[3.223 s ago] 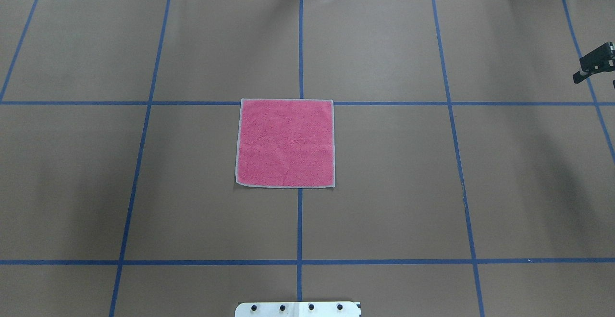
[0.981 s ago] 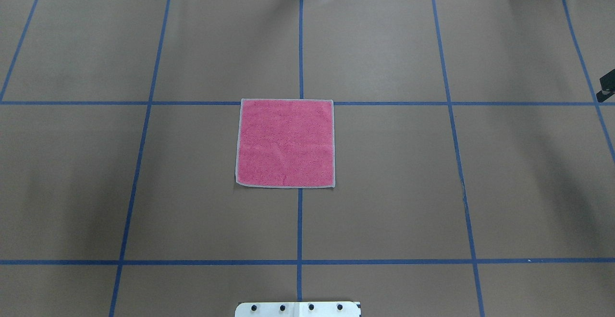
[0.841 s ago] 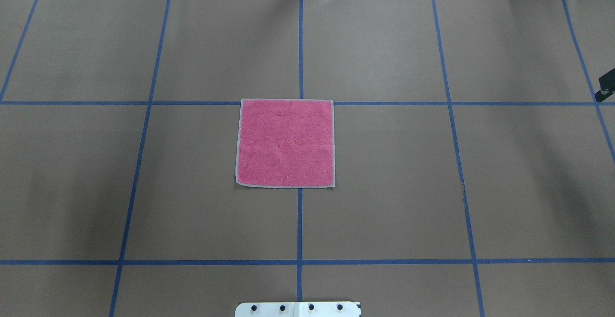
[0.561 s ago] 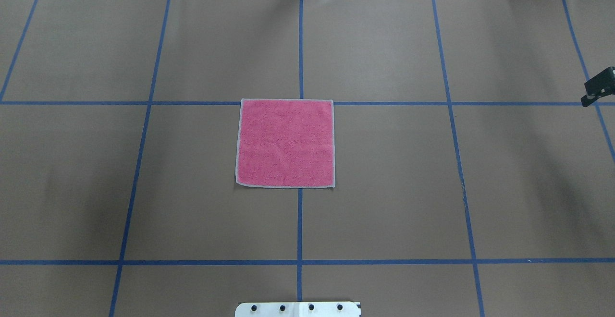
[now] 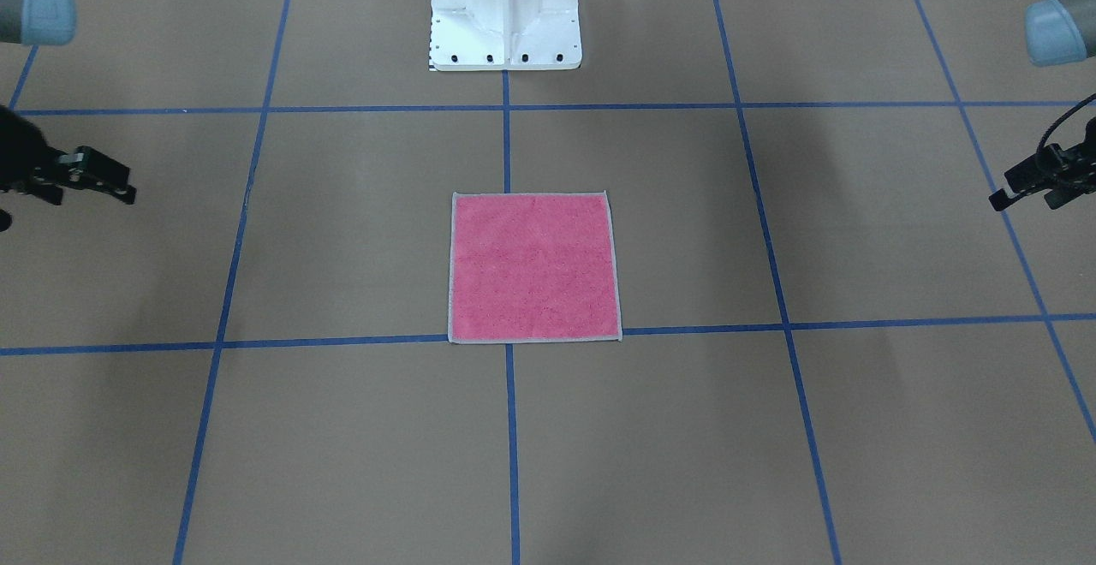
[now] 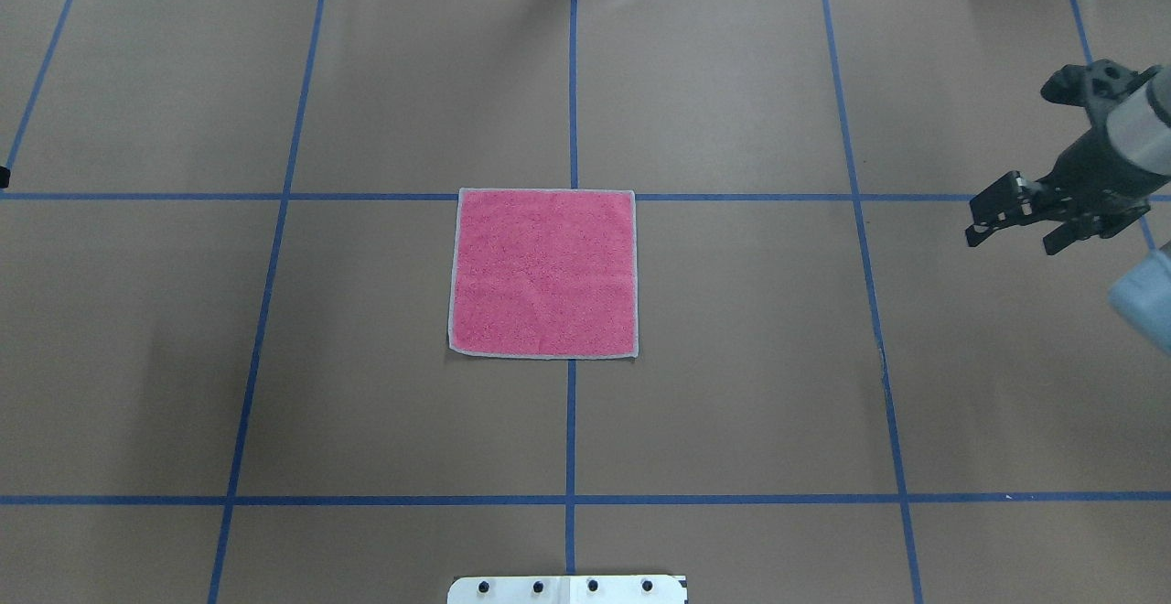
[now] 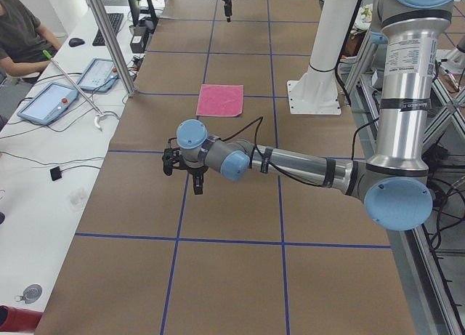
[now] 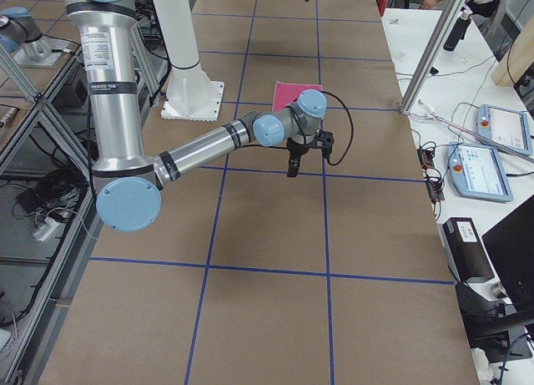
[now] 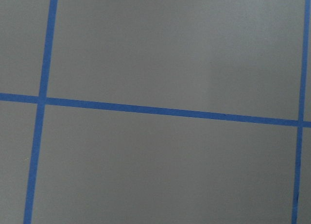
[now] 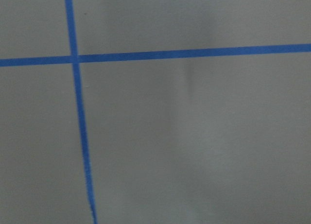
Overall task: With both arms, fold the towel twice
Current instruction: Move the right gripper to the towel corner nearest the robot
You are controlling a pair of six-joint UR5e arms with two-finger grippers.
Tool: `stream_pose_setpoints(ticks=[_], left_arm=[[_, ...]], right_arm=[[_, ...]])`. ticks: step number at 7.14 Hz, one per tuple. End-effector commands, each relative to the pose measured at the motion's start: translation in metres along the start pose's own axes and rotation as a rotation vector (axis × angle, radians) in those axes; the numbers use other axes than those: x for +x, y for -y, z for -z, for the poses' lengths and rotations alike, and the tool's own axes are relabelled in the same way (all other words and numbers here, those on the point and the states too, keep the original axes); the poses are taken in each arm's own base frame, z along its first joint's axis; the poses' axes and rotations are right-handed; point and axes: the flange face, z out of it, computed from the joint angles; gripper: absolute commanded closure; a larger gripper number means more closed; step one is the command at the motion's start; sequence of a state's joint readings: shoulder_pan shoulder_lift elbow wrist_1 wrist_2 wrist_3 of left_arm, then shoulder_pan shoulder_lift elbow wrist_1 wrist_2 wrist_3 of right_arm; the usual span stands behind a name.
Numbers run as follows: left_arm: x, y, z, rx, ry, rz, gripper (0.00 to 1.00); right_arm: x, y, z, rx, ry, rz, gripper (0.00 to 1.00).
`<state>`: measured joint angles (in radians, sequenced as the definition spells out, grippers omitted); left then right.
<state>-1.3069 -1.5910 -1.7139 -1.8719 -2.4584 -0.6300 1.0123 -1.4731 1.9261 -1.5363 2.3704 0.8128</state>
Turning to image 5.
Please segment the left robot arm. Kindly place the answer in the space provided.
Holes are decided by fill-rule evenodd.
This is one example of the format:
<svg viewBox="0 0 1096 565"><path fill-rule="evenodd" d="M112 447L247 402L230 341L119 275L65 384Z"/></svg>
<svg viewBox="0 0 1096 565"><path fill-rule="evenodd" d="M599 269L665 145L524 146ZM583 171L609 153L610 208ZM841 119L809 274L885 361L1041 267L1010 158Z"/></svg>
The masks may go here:
<svg viewBox="0 0 1096 565"><path fill-rule="evenodd" d="M1026 8L1025 36L1029 61L1037 67L1083 62L1095 55L1095 0L1041 0ZM1049 209L1058 210L1095 191L1095 122L1085 125L1078 145L1061 147L1051 137L1074 114L1093 104L1085 97L1053 122L1034 148L1034 154L1004 174L1005 186L989 197L994 211L1044 194Z"/></svg>

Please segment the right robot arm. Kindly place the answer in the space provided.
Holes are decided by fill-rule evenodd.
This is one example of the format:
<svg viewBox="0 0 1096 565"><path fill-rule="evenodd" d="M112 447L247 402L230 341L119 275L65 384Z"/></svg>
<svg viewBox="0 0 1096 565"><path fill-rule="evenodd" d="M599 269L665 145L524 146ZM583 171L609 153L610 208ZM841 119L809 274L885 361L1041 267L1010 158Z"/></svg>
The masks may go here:
<svg viewBox="0 0 1096 565"><path fill-rule="evenodd" d="M3 0L3 43L65 45L77 33L75 0ZM90 146L55 148L36 125L4 105L1 109L1 191L62 205L66 191L106 194L133 205L130 168Z"/></svg>

